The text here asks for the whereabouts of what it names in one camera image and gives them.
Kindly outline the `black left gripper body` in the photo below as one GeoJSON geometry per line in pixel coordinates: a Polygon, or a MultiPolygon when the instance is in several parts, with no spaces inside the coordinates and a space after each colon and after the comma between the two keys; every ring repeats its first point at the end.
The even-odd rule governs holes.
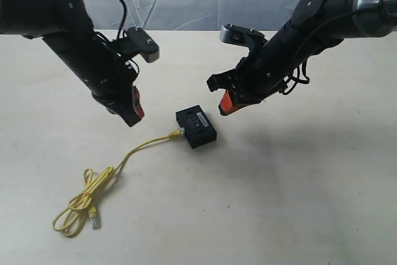
{"type": "Polygon", "coordinates": [[[115,94],[92,95],[111,114],[118,115],[129,126],[132,127],[138,122],[131,122],[132,116],[132,86],[138,73],[134,69],[125,70],[120,74],[121,82],[118,84],[119,91],[115,94]]]}

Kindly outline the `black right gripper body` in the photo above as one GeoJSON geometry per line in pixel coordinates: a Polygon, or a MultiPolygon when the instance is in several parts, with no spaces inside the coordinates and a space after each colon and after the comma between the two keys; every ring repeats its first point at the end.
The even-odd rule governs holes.
{"type": "Polygon", "coordinates": [[[211,92],[224,89],[234,104],[258,104],[287,88],[278,70],[262,58],[242,58],[235,68],[207,79],[211,92]]]}

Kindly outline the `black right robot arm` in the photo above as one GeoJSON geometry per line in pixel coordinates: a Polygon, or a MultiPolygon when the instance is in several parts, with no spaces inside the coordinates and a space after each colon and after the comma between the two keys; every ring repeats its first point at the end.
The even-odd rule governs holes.
{"type": "Polygon", "coordinates": [[[308,84],[309,57],[347,38],[379,38],[395,30],[396,0],[300,0],[270,39],[254,29],[224,25],[220,40],[246,47],[249,53],[232,70],[211,75],[207,85],[211,92],[225,90],[219,110],[230,115],[308,84]]]}

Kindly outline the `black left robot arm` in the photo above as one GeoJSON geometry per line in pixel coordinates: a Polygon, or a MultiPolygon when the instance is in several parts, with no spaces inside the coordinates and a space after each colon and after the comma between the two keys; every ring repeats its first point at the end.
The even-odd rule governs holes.
{"type": "Polygon", "coordinates": [[[129,127],[143,118],[130,60],[158,52],[143,29],[120,29],[110,41],[94,30],[83,0],[1,0],[1,34],[42,39],[110,113],[129,127]]]}

